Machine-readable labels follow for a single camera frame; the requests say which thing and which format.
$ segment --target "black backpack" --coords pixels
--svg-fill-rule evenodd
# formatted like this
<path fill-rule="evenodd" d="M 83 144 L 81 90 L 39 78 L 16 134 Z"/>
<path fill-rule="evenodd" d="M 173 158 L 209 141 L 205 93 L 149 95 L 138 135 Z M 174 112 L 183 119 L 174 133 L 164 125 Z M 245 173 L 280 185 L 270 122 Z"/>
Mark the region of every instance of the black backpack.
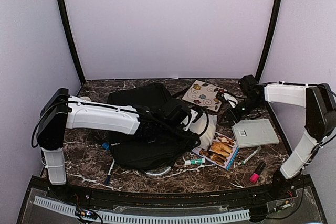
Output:
<path fill-rule="evenodd" d="M 108 104 L 141 105 L 155 109 L 165 105 L 170 99 L 172 95 L 164 85 L 153 83 L 111 93 Z M 178 157 L 200 144 L 200 138 L 195 133 L 191 133 L 193 137 L 183 137 L 167 129 L 157 131 L 154 128 L 155 126 L 153 134 L 145 138 L 109 132 L 110 151 L 115 163 L 124 168 L 143 171 L 163 166 L 173 167 Z"/>

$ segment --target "brown marble tabletop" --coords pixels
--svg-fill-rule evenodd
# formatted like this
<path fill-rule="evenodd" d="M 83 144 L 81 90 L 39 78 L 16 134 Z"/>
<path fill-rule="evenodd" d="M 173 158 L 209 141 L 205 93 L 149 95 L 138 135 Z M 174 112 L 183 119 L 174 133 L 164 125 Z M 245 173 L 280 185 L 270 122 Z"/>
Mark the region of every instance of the brown marble tabletop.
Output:
<path fill-rule="evenodd" d="M 193 79 L 87 81 L 78 96 L 88 96 L 94 102 L 106 103 L 108 95 L 114 91 L 160 82 L 174 94 L 189 87 L 194 81 Z M 206 79 L 202 81 L 227 89 L 235 95 L 241 95 L 239 85 L 235 79 Z M 227 108 L 229 108 L 228 103 L 223 104 L 218 113 L 209 112 L 209 114 L 217 114 L 218 118 L 221 118 L 220 116 Z M 261 114 L 260 119 L 268 118 L 274 126 L 265 108 L 259 108 L 259 113 Z M 249 117 L 256 114 L 256 111 L 252 112 L 245 119 L 249 119 Z M 210 162 L 202 165 L 184 166 L 184 159 L 199 158 L 197 155 L 187 152 L 177 160 L 169 173 L 160 178 L 150 178 L 137 170 L 123 169 L 115 165 L 108 186 L 103 183 L 113 157 L 109 151 L 103 149 L 95 141 L 97 134 L 104 137 L 107 133 L 91 129 L 66 130 L 64 155 L 68 181 L 73 185 L 133 193 L 203 193 L 269 184 L 272 181 L 274 171 L 288 158 L 282 139 L 275 127 L 274 129 L 280 143 L 263 146 L 261 151 L 250 159 L 245 166 L 238 166 L 238 163 L 252 153 L 256 149 L 255 147 L 240 149 L 229 171 Z M 217 131 L 230 138 L 234 137 L 231 127 L 218 126 Z M 266 163 L 266 167 L 258 182 L 252 184 L 249 178 L 261 161 Z"/>

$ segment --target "book cover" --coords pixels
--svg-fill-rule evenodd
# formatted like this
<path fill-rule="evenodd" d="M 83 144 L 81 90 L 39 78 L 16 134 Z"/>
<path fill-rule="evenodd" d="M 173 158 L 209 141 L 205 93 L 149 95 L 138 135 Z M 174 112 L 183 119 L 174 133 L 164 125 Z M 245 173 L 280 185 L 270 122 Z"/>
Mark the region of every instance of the book cover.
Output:
<path fill-rule="evenodd" d="M 198 156 L 226 170 L 230 169 L 238 151 L 239 148 L 235 141 L 218 132 L 215 133 L 209 150 L 204 150 L 199 147 L 192 150 L 192 152 Z"/>
<path fill-rule="evenodd" d="M 196 80 L 182 97 L 183 101 L 196 104 L 205 109 L 218 112 L 222 102 L 216 98 L 217 93 L 224 93 L 226 89 Z"/>

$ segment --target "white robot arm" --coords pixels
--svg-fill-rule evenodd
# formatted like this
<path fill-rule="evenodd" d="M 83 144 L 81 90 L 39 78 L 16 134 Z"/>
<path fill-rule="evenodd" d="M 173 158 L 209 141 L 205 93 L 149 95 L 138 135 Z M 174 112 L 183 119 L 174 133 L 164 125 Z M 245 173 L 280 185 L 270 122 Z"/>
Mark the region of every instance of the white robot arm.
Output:
<path fill-rule="evenodd" d="M 53 185 L 64 185 L 67 181 L 62 149 L 65 128 L 89 128 L 135 135 L 142 130 L 141 119 L 146 119 L 166 127 L 173 126 L 185 137 L 197 138 L 188 131 L 197 115 L 196 111 L 179 100 L 172 99 L 153 112 L 140 106 L 135 108 L 86 101 L 69 96 L 67 89 L 59 89 L 41 112 L 37 142 L 44 153 L 49 181 Z"/>
<path fill-rule="evenodd" d="M 318 147 L 336 127 L 336 103 L 329 85 L 285 82 L 258 84 L 253 76 L 244 76 L 239 80 L 239 85 L 247 98 L 234 108 L 225 111 L 221 119 L 231 125 L 238 123 L 243 115 L 248 115 L 265 101 L 306 108 L 303 136 L 293 153 L 273 177 L 274 181 L 294 178 L 305 165 L 310 163 Z"/>

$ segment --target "lavender wall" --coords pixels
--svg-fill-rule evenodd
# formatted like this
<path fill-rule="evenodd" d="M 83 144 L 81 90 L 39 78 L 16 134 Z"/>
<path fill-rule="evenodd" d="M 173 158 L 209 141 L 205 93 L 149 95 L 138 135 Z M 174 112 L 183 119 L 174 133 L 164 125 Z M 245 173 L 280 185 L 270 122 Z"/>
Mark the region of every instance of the lavender wall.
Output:
<path fill-rule="evenodd" d="M 66 0 L 87 79 L 255 73 L 273 0 Z"/>
<path fill-rule="evenodd" d="M 282 0 L 262 81 L 327 82 L 336 90 L 336 0 Z M 273 105 L 292 147 L 303 133 L 305 110 Z M 336 141 L 322 149 L 307 169 L 329 223 L 336 220 Z"/>
<path fill-rule="evenodd" d="M 39 111 L 59 88 L 80 88 L 57 0 L 0 0 L 0 215 L 16 223 L 40 150 L 30 147 Z"/>

